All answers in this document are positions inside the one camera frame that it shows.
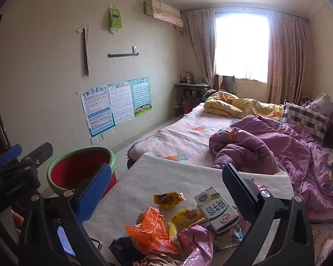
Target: phone screen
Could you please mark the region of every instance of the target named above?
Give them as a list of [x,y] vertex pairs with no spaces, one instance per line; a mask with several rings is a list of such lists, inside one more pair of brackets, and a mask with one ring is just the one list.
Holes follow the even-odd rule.
[[[70,246],[70,243],[68,241],[68,238],[64,232],[64,229],[62,226],[59,226],[58,227],[58,230],[57,230],[57,233],[58,233],[58,236],[59,236],[59,239],[60,239],[60,242],[62,243],[62,246],[64,248],[64,251],[69,254],[70,256],[76,258],[76,255],[73,251],[73,248]],[[92,240],[92,242],[94,243],[94,245],[96,246],[96,248],[98,249],[99,248],[99,242],[98,241],[94,241]]]

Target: desk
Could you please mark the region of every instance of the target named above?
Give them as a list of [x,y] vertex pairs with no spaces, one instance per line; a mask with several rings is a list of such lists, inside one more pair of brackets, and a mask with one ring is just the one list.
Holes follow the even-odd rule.
[[[291,199],[293,190],[286,172],[276,175],[241,173],[244,178],[258,184],[267,185],[268,190],[277,198]],[[179,211],[195,204],[194,196],[215,186],[219,193],[231,204],[234,202],[222,181],[219,169],[175,162],[153,156],[151,152],[143,154],[124,177],[100,201],[90,220],[83,223],[90,237],[102,242],[101,253],[107,262],[119,263],[109,250],[114,239],[127,236],[126,225],[133,225],[139,214],[146,208],[159,207],[153,202],[153,194],[170,191],[183,192],[186,201],[170,209],[161,207],[165,224]],[[265,243],[256,259],[265,258],[274,239],[278,220],[273,222]],[[213,254],[211,266],[220,266],[230,257],[231,250]]]
[[176,101],[179,108],[175,108],[175,115],[178,116],[180,112],[187,114],[202,101],[203,95],[210,89],[209,84],[186,84],[175,83],[174,87],[178,90],[176,94]]

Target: blue gripper pad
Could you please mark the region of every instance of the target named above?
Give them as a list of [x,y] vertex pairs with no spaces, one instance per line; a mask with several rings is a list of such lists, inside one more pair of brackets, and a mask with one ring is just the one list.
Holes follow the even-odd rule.
[[76,218],[79,223],[91,218],[111,181],[111,176],[111,168],[108,164],[100,166],[97,174],[95,174],[95,177],[77,201]]
[[22,147],[20,144],[12,146],[5,153],[0,155],[0,166],[6,166],[9,162],[22,154]]
[[232,164],[223,166],[222,180],[242,217],[254,223],[257,219],[258,189],[250,180],[247,183]]

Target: red bucket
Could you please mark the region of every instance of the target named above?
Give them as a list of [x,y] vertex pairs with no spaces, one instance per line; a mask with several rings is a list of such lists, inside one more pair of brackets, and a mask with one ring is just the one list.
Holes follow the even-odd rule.
[[102,163],[110,165],[111,182],[105,194],[116,184],[116,157],[104,147],[80,149],[54,160],[47,171],[47,180],[53,191],[61,195],[66,189],[75,189],[81,181],[91,177]]

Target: pink curtain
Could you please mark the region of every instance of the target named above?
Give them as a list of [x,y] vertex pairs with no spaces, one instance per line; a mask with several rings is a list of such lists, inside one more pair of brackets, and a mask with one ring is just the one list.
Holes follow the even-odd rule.
[[301,18],[267,12],[269,21],[269,64],[266,100],[297,104],[306,72],[306,37]]
[[211,85],[211,89],[218,90],[218,75],[216,75],[216,27],[214,22],[214,8],[185,12],[188,32],[197,63]]

